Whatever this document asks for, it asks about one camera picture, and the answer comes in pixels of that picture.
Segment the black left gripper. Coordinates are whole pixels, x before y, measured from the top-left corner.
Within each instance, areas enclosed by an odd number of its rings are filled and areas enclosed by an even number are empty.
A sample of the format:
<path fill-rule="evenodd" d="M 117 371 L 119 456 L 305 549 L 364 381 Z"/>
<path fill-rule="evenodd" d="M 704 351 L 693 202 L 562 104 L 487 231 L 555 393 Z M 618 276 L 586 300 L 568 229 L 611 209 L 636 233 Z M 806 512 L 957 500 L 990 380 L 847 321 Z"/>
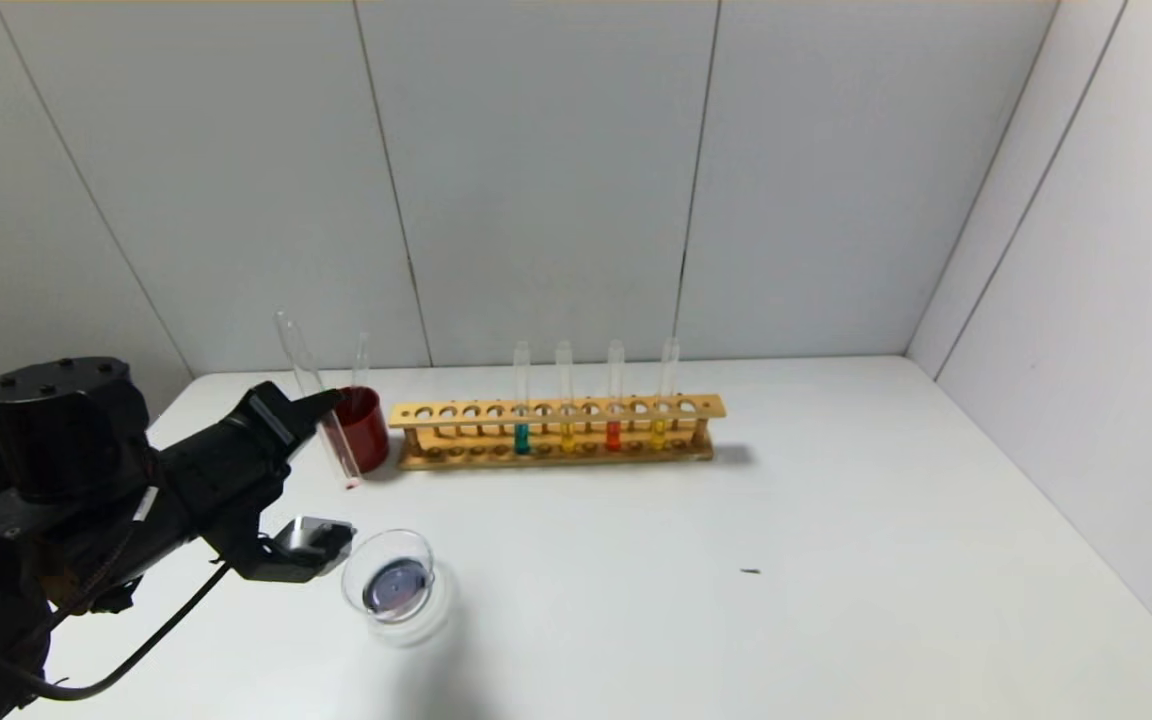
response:
<path fill-rule="evenodd" d="M 343 397 L 323 389 L 293 400 L 274 382 L 259 382 L 229 414 L 160 450 L 166 488 L 183 503 L 194 533 L 230 520 L 259 525 L 260 511 L 282 497 L 293 458 L 317 425 L 335 418 Z"/>

